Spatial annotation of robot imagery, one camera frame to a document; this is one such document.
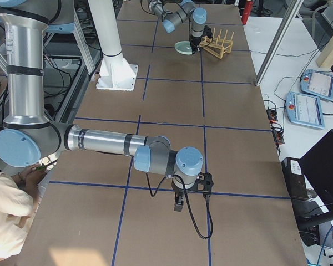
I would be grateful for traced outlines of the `light green plate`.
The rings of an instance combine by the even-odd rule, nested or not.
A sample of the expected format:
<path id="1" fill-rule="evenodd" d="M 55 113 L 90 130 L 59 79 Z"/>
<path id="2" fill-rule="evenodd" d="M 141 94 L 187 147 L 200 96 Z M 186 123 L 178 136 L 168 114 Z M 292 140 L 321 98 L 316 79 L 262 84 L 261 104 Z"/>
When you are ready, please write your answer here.
<path id="1" fill-rule="evenodd" d="M 193 50 L 191 48 L 190 42 L 186 41 L 186 40 L 175 43 L 174 48 L 180 54 L 184 54 L 184 55 L 193 54 Z"/>

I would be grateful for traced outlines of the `wooden dish rack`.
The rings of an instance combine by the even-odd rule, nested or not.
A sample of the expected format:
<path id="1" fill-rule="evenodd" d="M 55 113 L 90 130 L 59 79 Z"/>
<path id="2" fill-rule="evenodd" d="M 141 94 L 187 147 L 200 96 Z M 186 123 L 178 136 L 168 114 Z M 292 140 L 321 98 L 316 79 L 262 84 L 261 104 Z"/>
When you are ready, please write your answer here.
<path id="1" fill-rule="evenodd" d="M 212 37 L 207 35 L 202 38 L 200 47 L 218 59 L 222 59 L 225 54 L 230 54 L 233 48 L 234 32 L 228 36 L 228 30 L 222 35 L 222 29 L 218 32 L 216 28 L 211 31 Z"/>

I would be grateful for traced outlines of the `red cylinder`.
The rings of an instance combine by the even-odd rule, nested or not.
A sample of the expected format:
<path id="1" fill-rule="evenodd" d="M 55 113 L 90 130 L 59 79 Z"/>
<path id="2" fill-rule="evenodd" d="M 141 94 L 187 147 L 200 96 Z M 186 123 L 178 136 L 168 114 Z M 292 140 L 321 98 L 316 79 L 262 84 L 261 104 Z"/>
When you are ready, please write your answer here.
<path id="1" fill-rule="evenodd" d="M 247 0 L 245 2 L 244 10 L 241 16 L 241 21 L 243 25 L 247 24 L 248 17 L 251 13 L 252 8 L 253 8 L 253 0 Z"/>

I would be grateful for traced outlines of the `orange black connector block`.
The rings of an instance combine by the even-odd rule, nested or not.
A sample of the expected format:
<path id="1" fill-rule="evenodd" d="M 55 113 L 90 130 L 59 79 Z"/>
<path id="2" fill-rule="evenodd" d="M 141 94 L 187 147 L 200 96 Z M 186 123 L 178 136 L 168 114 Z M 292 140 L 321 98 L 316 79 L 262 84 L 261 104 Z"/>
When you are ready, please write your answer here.
<path id="1" fill-rule="evenodd" d="M 266 109 L 266 113 L 269 119 L 269 122 L 278 122 L 278 117 L 277 117 L 277 109 L 276 108 L 271 108 L 271 109 Z"/>

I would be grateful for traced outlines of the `black computer box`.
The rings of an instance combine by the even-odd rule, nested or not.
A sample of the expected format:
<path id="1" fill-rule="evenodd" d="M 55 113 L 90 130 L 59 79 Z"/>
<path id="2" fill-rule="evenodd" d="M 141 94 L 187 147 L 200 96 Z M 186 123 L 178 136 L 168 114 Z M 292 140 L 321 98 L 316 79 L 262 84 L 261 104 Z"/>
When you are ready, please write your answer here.
<path id="1" fill-rule="evenodd" d="M 317 193 L 313 189 L 306 187 L 305 176 L 299 165 L 299 159 L 286 157 L 281 165 L 287 191 L 292 199 L 310 201 L 317 197 Z"/>

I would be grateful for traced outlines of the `near blue teach pendant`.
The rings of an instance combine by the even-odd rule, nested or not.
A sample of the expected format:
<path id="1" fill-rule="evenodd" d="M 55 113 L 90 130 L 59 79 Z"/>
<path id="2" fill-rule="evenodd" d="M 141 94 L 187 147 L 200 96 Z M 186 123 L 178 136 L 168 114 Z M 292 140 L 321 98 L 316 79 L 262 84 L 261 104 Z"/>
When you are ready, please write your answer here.
<path id="1" fill-rule="evenodd" d="M 291 123 L 316 129 L 325 128 L 319 97 L 290 91 L 285 102 Z"/>

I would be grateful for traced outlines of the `blue teach pendant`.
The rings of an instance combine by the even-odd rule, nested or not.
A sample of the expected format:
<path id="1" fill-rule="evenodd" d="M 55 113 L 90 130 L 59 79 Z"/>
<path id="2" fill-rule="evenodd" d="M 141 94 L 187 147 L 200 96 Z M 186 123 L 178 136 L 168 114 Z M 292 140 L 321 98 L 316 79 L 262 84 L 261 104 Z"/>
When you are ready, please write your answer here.
<path id="1" fill-rule="evenodd" d="M 300 87 L 302 92 L 327 101 L 333 100 L 333 75 L 323 71 L 306 70 L 300 78 Z"/>
<path id="2" fill-rule="evenodd" d="M 290 91 L 285 102 L 291 123 L 316 129 L 325 128 L 319 97 Z"/>

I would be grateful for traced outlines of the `far blue teach pendant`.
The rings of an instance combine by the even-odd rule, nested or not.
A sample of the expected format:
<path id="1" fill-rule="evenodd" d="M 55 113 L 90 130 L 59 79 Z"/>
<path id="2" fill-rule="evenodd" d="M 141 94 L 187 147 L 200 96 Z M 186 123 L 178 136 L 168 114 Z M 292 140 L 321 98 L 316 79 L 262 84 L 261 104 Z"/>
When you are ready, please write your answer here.
<path id="1" fill-rule="evenodd" d="M 306 70 L 300 78 L 300 87 L 302 92 L 327 101 L 333 100 L 333 75 L 323 71 Z"/>

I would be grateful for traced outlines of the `black monitor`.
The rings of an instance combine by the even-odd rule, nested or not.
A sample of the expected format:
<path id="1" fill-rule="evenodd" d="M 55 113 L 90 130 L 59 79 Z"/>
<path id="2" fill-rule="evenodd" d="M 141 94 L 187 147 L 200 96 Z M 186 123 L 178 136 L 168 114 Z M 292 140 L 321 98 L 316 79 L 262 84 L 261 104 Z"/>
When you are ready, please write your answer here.
<path id="1" fill-rule="evenodd" d="M 303 157 L 300 167 L 311 186 L 333 209 L 333 129 L 328 131 Z"/>

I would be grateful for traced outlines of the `person in beige clothes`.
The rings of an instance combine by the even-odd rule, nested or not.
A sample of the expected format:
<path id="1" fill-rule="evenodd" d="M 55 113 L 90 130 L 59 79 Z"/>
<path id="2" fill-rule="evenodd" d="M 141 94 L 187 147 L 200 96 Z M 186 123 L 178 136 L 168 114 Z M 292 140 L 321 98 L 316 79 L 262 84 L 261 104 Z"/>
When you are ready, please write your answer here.
<path id="1" fill-rule="evenodd" d="M 0 261 L 20 253 L 39 204 L 46 171 L 34 164 L 10 176 L 0 172 Z"/>

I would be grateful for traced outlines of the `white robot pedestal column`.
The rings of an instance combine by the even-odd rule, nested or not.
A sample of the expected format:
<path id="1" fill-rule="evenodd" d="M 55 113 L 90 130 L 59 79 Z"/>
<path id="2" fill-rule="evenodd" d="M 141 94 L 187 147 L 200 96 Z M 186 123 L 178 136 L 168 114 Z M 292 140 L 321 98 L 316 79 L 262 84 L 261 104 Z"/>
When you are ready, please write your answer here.
<path id="1" fill-rule="evenodd" d="M 123 56 L 113 2 L 90 0 L 88 3 L 103 53 L 97 89 L 134 90 L 138 66 L 129 64 Z"/>

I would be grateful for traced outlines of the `aluminium frame post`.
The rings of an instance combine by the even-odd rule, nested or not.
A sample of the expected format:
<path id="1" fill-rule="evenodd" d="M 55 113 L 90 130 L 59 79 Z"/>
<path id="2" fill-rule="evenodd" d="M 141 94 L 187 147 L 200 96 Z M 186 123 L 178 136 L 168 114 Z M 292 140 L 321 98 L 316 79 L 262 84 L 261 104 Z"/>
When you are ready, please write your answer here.
<path id="1" fill-rule="evenodd" d="M 302 3 L 303 3 L 303 0 L 293 0 L 290 3 L 290 5 L 288 6 L 288 9 L 278 27 L 278 30 L 273 38 L 273 41 L 271 42 L 269 50 L 258 71 L 258 74 L 255 79 L 256 86 L 259 86 L 261 84 L 263 78 L 266 75 L 266 72 L 269 70 L 271 62 L 272 62 L 273 58 L 276 56 L 278 48 L 279 48 L 284 36 L 286 35 L 286 32 L 289 29 L 291 22 L 296 17 Z"/>

